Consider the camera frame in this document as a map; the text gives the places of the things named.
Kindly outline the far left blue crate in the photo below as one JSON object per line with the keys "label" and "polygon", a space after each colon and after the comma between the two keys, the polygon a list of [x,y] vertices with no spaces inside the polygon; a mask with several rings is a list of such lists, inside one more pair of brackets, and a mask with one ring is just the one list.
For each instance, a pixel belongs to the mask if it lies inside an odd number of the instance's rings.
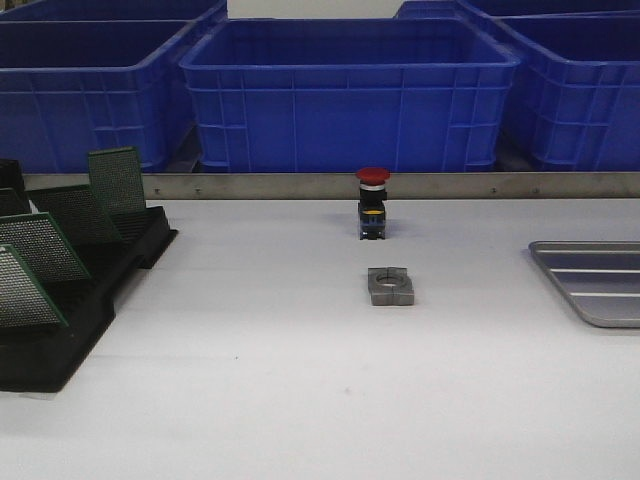
{"label": "far left blue crate", "polygon": [[11,21],[192,21],[227,12],[226,1],[34,1],[1,14]]}

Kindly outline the grey metal clamp block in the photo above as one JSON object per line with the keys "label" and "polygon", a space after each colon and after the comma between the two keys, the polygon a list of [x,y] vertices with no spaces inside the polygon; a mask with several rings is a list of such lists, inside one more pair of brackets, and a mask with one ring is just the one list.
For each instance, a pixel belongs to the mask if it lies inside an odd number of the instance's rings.
{"label": "grey metal clamp block", "polygon": [[369,268],[367,285],[373,306],[412,306],[415,302],[413,283],[407,268]]}

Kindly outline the centre blue plastic crate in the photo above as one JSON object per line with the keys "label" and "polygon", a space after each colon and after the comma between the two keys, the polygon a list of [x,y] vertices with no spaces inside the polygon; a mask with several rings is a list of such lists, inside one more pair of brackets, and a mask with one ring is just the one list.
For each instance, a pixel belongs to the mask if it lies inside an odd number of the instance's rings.
{"label": "centre blue plastic crate", "polygon": [[208,170],[489,170],[517,58],[456,19],[229,20],[181,60]]}

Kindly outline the black slotted board rack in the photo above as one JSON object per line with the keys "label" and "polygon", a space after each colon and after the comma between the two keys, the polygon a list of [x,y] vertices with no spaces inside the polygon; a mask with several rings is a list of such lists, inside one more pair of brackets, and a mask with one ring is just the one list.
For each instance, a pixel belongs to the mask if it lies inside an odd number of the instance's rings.
{"label": "black slotted board rack", "polygon": [[[1,162],[1,188],[29,199],[18,161]],[[11,392],[60,391],[73,376],[115,317],[114,298],[139,268],[151,268],[176,232],[161,207],[140,213],[110,215],[122,241],[73,245],[91,274],[88,280],[41,283],[66,318],[62,327],[1,330],[1,388]]]}

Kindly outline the green circuit board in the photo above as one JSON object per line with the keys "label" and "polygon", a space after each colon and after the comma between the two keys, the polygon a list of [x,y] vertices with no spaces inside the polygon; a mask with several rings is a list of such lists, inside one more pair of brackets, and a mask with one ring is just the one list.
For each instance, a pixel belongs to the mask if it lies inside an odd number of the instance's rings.
{"label": "green circuit board", "polygon": [[120,232],[89,184],[29,190],[40,212],[48,212],[73,245],[122,241]]}
{"label": "green circuit board", "polygon": [[66,326],[62,312],[17,250],[1,245],[1,330]]}
{"label": "green circuit board", "polygon": [[96,197],[110,215],[140,213],[146,209],[136,147],[90,151],[88,173]]}
{"label": "green circuit board", "polygon": [[48,212],[3,216],[1,243],[12,245],[42,283],[91,278]]}
{"label": "green circuit board", "polygon": [[23,200],[17,192],[11,188],[0,189],[0,216],[14,216],[30,214],[31,207],[28,200]]}

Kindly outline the red emergency stop button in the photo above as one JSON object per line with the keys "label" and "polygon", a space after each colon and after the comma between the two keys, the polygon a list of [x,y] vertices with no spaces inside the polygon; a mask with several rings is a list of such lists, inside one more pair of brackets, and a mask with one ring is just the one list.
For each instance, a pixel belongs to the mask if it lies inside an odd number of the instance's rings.
{"label": "red emergency stop button", "polygon": [[359,179],[359,238],[378,240],[386,236],[387,199],[385,183],[391,173],[382,167],[365,167],[356,172]]}

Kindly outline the far right blue crate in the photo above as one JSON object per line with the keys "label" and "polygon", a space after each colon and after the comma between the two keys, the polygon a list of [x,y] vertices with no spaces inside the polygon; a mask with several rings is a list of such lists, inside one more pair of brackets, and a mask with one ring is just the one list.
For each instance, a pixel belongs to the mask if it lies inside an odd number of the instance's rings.
{"label": "far right blue crate", "polygon": [[396,19],[468,16],[479,19],[549,15],[638,15],[635,0],[479,0],[479,1],[404,1]]}

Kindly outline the right blue plastic crate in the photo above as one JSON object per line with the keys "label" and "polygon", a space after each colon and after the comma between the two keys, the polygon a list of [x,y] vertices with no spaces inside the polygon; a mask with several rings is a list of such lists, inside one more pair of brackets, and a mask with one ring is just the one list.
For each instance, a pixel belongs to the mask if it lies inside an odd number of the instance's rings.
{"label": "right blue plastic crate", "polygon": [[537,169],[638,170],[638,17],[503,17],[495,37],[520,60],[502,131]]}

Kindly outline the left blue plastic crate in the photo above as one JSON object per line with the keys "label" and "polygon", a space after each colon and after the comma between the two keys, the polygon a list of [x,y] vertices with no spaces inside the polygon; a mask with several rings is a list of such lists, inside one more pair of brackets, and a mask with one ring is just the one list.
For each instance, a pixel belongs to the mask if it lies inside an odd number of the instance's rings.
{"label": "left blue plastic crate", "polygon": [[81,173],[90,151],[134,146],[164,169],[191,130],[179,66],[187,21],[1,25],[1,155],[26,173]]}

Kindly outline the silver metal tray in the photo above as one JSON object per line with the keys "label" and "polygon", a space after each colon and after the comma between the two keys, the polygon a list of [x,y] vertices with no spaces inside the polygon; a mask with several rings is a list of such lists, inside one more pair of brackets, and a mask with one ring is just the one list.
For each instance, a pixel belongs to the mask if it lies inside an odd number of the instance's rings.
{"label": "silver metal tray", "polygon": [[535,241],[530,254],[586,323],[639,327],[637,241]]}

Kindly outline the blue plastic crate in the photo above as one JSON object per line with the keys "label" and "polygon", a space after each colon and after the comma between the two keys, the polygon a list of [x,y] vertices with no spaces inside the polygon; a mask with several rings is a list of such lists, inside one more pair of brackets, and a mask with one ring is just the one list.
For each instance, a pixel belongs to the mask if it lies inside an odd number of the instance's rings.
{"label": "blue plastic crate", "polygon": [[208,170],[489,170],[517,58],[456,19],[229,20],[181,60]]}
{"label": "blue plastic crate", "polygon": [[502,131],[537,169],[638,170],[638,17],[503,17],[495,37],[520,60]]}
{"label": "blue plastic crate", "polygon": [[179,66],[187,21],[1,25],[1,155],[26,173],[81,173],[90,151],[134,146],[164,169],[191,130]]}

